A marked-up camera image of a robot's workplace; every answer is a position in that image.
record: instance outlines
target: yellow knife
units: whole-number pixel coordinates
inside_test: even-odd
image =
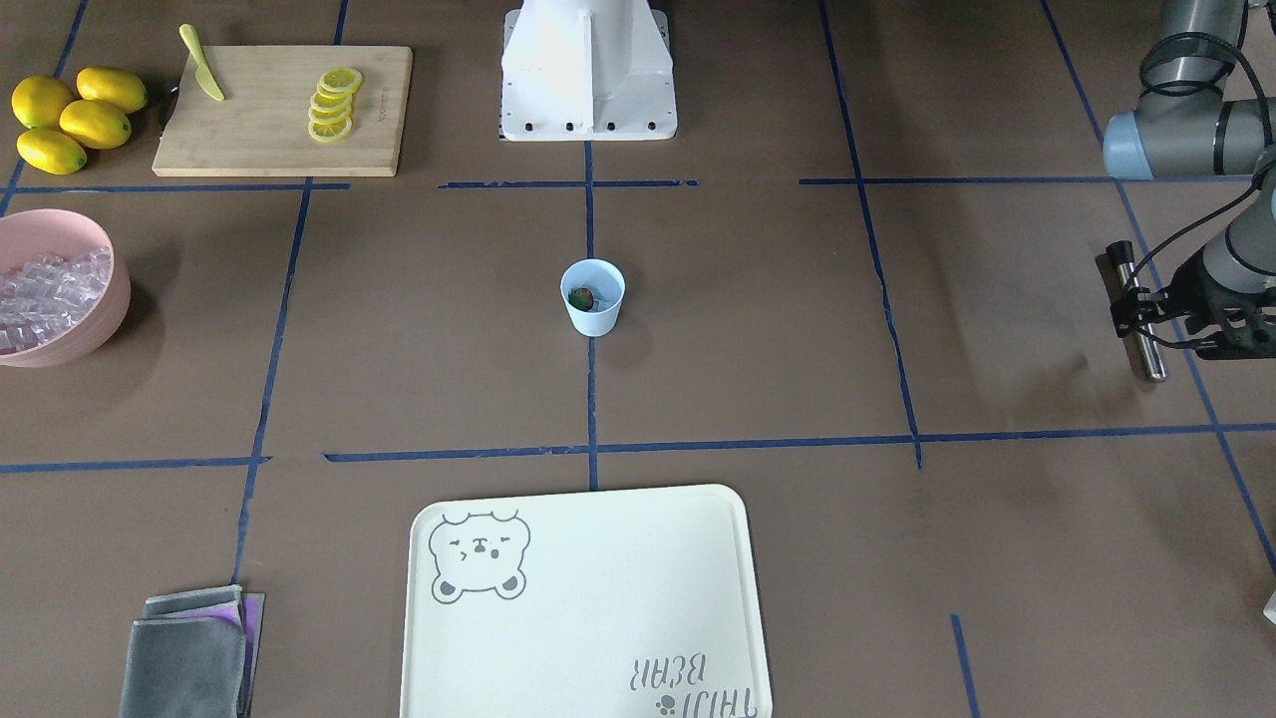
[[[208,69],[208,59],[204,57],[204,48],[199,45],[199,36],[195,34],[194,26],[181,26],[177,28],[177,34],[181,36],[181,41],[185,42],[186,48],[190,50],[190,56],[195,59],[195,82],[198,82],[199,87],[202,87],[213,99],[217,99],[218,102],[226,99],[226,94],[222,93],[222,88],[217,87],[217,80],[213,79],[213,70]]]

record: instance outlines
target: bear drawing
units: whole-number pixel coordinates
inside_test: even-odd
[[[523,593],[523,551],[532,534],[516,513],[470,514],[459,522],[447,517],[430,534],[430,553],[439,571],[433,593],[439,603],[456,603],[466,592],[494,590],[507,601]]]

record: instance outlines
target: lemon slice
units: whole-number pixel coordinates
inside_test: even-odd
[[[338,139],[345,139],[350,130],[355,129],[355,122],[347,116],[343,122],[310,122],[306,131],[310,133],[310,138],[315,142],[337,142]]]
[[[319,110],[311,106],[309,110],[310,121],[316,125],[333,125],[337,122],[342,122],[346,121],[347,117],[350,117],[350,110],[351,110],[350,105],[346,105],[339,110]]]
[[[353,94],[364,84],[364,73],[355,68],[336,68],[319,79],[316,89],[325,94]]]
[[[350,103],[355,99],[353,94],[327,94],[323,92],[315,92],[310,96],[310,107],[314,110],[324,110],[327,112],[336,112],[343,107],[350,107]]]

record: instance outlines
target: white cup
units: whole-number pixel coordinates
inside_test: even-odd
[[[568,293],[582,286],[593,292],[593,309],[588,311],[582,311],[568,301]],[[602,335],[616,325],[620,300],[625,296],[625,277],[611,261],[581,259],[563,272],[559,293],[575,330],[584,335]]]

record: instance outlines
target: bowl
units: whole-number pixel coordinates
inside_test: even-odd
[[[29,209],[0,217],[0,270],[22,267],[48,251],[70,259],[106,246],[111,250],[111,273],[106,289],[75,325],[31,348],[0,353],[0,366],[54,367],[93,351],[120,328],[129,309],[129,269],[115,251],[111,237],[97,222],[66,209]]]

